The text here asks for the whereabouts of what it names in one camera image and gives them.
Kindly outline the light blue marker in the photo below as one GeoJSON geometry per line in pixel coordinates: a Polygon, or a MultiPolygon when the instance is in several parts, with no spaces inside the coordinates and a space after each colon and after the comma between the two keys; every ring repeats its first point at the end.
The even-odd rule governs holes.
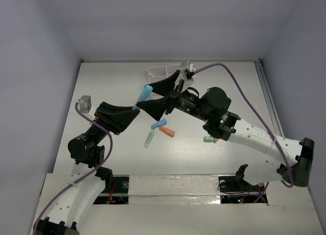
{"type": "Polygon", "coordinates": [[[151,92],[153,90],[153,87],[150,85],[145,85],[144,89],[142,90],[141,94],[139,95],[138,99],[136,100],[134,106],[132,107],[132,110],[137,109],[137,104],[142,101],[146,101],[147,98],[150,96],[151,92]]]}

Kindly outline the light blue marker cap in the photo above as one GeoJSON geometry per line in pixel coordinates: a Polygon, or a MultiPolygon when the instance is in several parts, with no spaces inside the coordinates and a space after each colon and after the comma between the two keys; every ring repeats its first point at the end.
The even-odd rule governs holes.
{"type": "Polygon", "coordinates": [[[142,93],[140,94],[139,100],[140,101],[146,101],[147,98],[150,96],[152,90],[153,90],[153,87],[152,86],[145,85],[142,93]]]}

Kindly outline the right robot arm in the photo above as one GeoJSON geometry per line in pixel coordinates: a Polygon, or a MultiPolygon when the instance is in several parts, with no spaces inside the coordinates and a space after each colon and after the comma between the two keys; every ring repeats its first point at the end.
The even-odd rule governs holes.
{"type": "Polygon", "coordinates": [[[151,84],[160,99],[141,101],[137,107],[159,121],[174,109],[204,121],[203,129],[217,140],[229,141],[252,148],[274,159],[260,166],[242,165],[234,178],[239,190],[252,185],[283,181],[297,187],[306,187],[314,155],[314,141],[304,138],[291,140],[260,129],[243,118],[229,112],[231,99],[219,87],[209,88],[203,96],[184,79],[175,83],[176,74],[151,84]]]}

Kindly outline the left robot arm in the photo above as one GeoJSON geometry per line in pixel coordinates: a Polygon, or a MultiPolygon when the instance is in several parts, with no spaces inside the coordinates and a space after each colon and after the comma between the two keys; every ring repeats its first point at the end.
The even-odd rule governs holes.
{"type": "Polygon", "coordinates": [[[70,140],[68,151],[74,165],[67,185],[41,211],[33,234],[79,234],[94,201],[101,192],[114,189],[113,172],[103,167],[113,150],[112,135],[119,135],[138,116],[136,107],[113,106],[102,102],[92,120],[75,104],[76,112],[90,128],[70,140]]]}

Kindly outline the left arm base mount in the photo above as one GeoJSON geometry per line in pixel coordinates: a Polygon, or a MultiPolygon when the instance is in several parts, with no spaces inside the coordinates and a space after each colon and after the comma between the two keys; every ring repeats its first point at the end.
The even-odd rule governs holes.
{"type": "Polygon", "coordinates": [[[94,201],[94,204],[128,204],[129,176],[114,175],[112,185],[104,190],[94,201]]]}

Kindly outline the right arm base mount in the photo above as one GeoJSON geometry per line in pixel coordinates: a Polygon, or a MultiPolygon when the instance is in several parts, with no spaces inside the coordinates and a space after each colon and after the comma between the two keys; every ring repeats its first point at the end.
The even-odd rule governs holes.
{"type": "Polygon", "coordinates": [[[235,176],[223,175],[219,177],[217,188],[221,204],[268,203],[263,183],[253,186],[243,180],[237,181],[235,176]]]}

